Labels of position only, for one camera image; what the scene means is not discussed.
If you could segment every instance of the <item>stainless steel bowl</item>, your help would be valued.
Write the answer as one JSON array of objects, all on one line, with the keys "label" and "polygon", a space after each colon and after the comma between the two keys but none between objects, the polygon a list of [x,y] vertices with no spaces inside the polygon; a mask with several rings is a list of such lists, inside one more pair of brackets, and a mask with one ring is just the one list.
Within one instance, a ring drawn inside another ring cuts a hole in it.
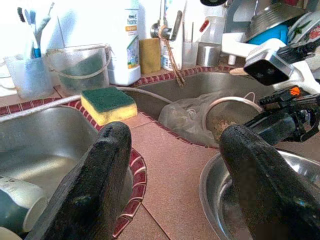
[{"label": "stainless steel bowl", "polygon": [[[279,153],[293,170],[320,188],[319,163],[290,152],[279,150]],[[221,240],[252,240],[220,154],[205,165],[199,195],[204,214]]]},{"label": "stainless steel bowl", "polygon": [[306,10],[303,8],[281,2],[272,4],[252,17],[249,29],[245,33],[244,41],[247,42],[266,30],[278,26],[295,17],[299,17],[305,12]]}]

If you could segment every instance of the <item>faucet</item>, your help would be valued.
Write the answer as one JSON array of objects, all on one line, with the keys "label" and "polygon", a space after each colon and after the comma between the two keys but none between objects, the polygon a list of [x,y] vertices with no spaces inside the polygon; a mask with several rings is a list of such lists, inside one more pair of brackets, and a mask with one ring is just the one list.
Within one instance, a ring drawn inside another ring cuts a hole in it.
[{"label": "faucet", "polygon": [[160,3],[160,16],[157,23],[153,24],[150,29],[150,35],[152,38],[158,38],[159,37],[159,30],[164,26],[164,28],[161,31],[161,37],[167,40],[174,41],[177,38],[179,26],[182,20],[182,11],[178,11],[176,14],[175,22],[173,29],[168,27],[168,22],[166,19],[166,0],[161,0]]}]

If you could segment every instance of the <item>mug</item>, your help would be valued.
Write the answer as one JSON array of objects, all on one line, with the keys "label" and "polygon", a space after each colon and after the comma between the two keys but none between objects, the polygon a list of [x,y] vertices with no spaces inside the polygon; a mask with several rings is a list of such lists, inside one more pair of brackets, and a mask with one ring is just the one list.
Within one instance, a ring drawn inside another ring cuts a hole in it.
[{"label": "mug", "polygon": [[47,204],[39,186],[0,176],[0,227],[18,235],[30,232]]}]

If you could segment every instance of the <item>white plastic bottle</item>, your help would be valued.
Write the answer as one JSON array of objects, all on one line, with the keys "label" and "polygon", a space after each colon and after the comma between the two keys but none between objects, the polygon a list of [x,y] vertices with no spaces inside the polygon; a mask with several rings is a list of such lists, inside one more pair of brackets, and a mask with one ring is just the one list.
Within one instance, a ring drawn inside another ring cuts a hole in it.
[{"label": "white plastic bottle", "polygon": [[107,43],[111,46],[109,82],[129,86],[141,77],[139,65],[138,0],[116,1],[109,14]]}]

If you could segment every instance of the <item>yellow sponge block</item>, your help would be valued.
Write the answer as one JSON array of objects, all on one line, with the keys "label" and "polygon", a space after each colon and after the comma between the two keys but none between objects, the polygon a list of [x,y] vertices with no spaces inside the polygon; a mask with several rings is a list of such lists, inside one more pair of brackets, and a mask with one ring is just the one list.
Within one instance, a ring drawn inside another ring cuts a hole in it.
[{"label": "yellow sponge block", "polygon": [[134,99],[115,87],[82,91],[81,104],[99,126],[138,114]]}]

